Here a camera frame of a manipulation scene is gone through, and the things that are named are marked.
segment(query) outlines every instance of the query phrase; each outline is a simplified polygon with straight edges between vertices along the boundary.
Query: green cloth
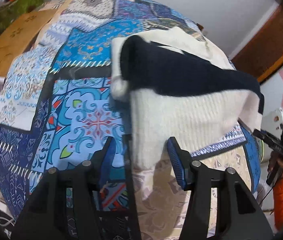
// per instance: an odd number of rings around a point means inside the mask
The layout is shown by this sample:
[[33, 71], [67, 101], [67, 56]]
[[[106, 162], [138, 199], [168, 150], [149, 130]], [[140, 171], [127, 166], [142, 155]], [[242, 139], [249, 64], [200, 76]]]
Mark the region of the green cloth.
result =
[[43, 0], [15, 0], [0, 7], [0, 34], [20, 15], [31, 12], [43, 3]]

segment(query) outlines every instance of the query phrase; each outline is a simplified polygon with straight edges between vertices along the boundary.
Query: cardboard box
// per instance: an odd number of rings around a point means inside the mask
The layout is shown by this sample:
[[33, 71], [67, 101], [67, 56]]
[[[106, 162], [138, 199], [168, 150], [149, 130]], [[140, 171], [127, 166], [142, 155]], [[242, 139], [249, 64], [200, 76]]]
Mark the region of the cardboard box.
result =
[[15, 57], [30, 49], [41, 28], [51, 20], [56, 9], [21, 15], [0, 36], [0, 76], [6, 77]]

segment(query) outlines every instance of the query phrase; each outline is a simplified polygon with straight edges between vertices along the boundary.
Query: brown wooden panel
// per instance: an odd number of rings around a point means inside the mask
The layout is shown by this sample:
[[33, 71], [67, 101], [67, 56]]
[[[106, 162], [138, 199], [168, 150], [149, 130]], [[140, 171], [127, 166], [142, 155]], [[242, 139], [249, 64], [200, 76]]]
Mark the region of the brown wooden panel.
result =
[[283, 64], [283, 6], [280, 5], [251, 41], [232, 59], [238, 70], [259, 78]]

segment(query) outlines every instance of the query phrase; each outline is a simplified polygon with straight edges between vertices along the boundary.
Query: hand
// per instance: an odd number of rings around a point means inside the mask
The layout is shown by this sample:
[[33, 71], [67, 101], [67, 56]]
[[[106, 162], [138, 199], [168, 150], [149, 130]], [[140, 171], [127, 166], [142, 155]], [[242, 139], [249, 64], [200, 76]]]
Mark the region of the hand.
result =
[[270, 154], [269, 164], [268, 164], [268, 172], [271, 172], [276, 164], [279, 164], [281, 168], [283, 168], [283, 159], [279, 156], [279, 153], [272, 151]]

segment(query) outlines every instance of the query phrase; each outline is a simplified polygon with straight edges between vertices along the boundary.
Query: silver bolt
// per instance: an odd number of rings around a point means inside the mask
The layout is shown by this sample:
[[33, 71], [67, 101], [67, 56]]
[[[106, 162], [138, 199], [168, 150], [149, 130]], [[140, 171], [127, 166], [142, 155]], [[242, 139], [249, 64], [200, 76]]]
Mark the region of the silver bolt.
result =
[[192, 161], [192, 165], [195, 167], [199, 167], [201, 163], [199, 161]]
[[56, 171], [57, 171], [57, 169], [55, 167], [51, 167], [51, 168], [49, 168], [48, 173], [54, 174]]
[[227, 168], [227, 172], [230, 173], [230, 174], [235, 174], [236, 170], [232, 167], [229, 167], [229, 168]]
[[82, 162], [82, 165], [85, 166], [85, 167], [88, 167], [88, 166], [91, 165], [91, 163], [92, 162], [90, 160], [85, 160], [85, 161]]

